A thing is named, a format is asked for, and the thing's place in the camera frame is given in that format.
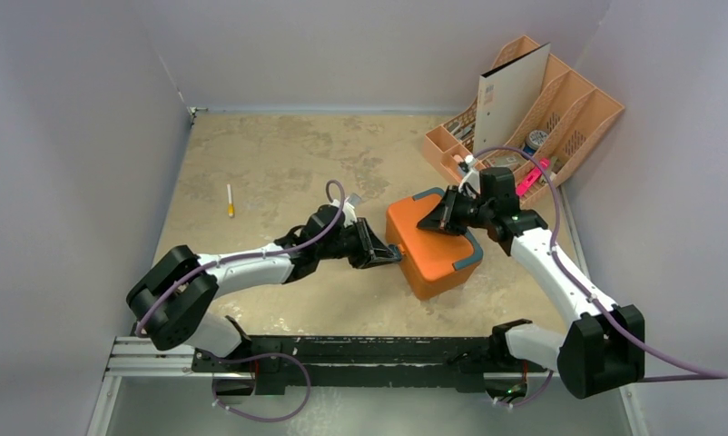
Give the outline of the orange medicine kit box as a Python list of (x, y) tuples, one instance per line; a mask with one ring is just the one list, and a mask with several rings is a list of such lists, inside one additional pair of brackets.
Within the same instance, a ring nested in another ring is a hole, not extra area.
[(443, 194), (441, 188), (430, 188), (390, 204), (386, 211), (387, 243), (398, 247), (399, 267), (421, 301), (466, 283), (483, 260), (483, 249), (470, 232), (454, 236), (418, 228)]

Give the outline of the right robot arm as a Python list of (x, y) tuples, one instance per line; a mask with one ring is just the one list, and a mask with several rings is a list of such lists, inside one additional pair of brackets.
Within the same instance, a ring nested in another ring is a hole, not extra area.
[(568, 325), (561, 335), (529, 320), (493, 328), (488, 356), (499, 369), (521, 361), (558, 372), (566, 389), (585, 399), (644, 378), (644, 316), (633, 305), (619, 306), (594, 287), (561, 249), (546, 221), (520, 206), (511, 170), (490, 167), (473, 183), (451, 185), (420, 221), (421, 231), (461, 235), (483, 229), (525, 267)]

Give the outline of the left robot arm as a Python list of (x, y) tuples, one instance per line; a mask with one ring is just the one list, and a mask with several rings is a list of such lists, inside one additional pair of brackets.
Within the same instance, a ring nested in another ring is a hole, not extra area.
[(249, 362), (250, 340), (235, 321), (215, 315), (212, 302), (256, 286), (299, 281), (321, 261), (337, 259), (362, 270), (399, 263), (401, 254), (349, 204), (333, 202), (259, 249), (214, 255), (175, 246), (134, 285), (126, 302), (137, 319), (136, 333), (157, 350), (189, 345), (236, 372)]

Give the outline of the pink marker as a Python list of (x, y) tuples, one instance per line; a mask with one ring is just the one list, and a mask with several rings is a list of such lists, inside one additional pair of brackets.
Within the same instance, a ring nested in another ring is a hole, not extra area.
[(516, 187), (516, 194), (522, 198), (537, 183), (547, 183), (551, 179), (550, 165), (550, 159), (540, 159), (535, 167), (527, 173), (521, 183)]

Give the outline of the peach desk organizer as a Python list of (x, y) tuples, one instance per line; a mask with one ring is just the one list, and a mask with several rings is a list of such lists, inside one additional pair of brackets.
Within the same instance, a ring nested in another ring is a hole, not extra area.
[[(523, 35), (503, 48), (515, 43), (528, 48), (538, 45)], [(463, 113), (426, 133), (422, 153), (451, 184), (460, 184), (464, 174), (458, 165), (470, 154), (477, 158), (479, 171), (504, 166), (506, 159), (516, 158), (516, 165), (511, 168), (516, 186), (540, 159), (550, 159), (551, 179), (537, 183), (520, 198), (522, 208), (532, 209), (540, 197), (550, 192), (550, 183), (559, 185), (575, 172), (623, 110), (615, 99), (550, 52), (540, 95), (505, 145), (472, 152), (476, 96)], [(535, 154), (529, 155), (523, 151), (524, 141), (536, 129), (548, 132), (549, 136)]]

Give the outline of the white binder folder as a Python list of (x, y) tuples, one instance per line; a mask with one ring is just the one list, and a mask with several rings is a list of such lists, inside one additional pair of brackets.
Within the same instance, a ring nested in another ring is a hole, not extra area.
[(493, 67), (479, 76), (473, 153), (503, 146), (540, 95), (551, 44), (501, 50)]

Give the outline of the white yellow thermometer pen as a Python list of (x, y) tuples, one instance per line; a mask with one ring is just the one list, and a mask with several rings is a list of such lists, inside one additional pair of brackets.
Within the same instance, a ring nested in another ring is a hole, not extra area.
[(232, 187), (230, 183), (226, 184), (226, 193), (227, 193), (227, 214), (230, 218), (233, 218), (235, 216), (235, 209), (234, 209), (234, 201), (233, 201), (233, 195), (232, 195)]

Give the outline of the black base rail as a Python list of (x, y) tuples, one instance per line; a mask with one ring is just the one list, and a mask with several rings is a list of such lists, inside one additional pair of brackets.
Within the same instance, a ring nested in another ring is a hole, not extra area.
[(445, 388), (461, 393), (502, 391), (542, 367), (504, 358), (482, 337), (254, 335), (225, 358), (196, 350), (194, 372), (244, 373), (259, 395), (288, 387)]

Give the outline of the aluminium frame rail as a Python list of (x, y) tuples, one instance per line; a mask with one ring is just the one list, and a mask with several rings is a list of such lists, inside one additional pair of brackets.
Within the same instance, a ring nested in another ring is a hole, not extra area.
[(158, 351), (149, 339), (115, 337), (86, 434), (107, 434), (124, 378), (191, 375), (193, 354), (186, 345), (164, 352)]

